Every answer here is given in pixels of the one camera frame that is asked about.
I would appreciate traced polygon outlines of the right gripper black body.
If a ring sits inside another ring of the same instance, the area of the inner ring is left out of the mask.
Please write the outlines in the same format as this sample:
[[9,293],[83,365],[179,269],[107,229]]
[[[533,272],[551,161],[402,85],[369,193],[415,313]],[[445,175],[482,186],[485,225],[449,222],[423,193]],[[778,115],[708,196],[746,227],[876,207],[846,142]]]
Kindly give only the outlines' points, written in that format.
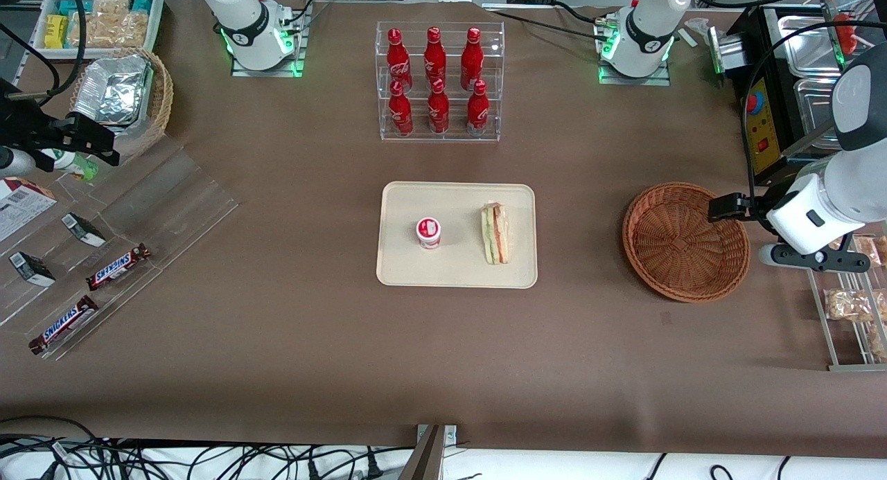
[[63,129],[69,124],[45,114],[32,99],[12,100],[20,90],[1,80],[1,170],[3,172],[53,172],[54,158],[45,149],[63,148]]

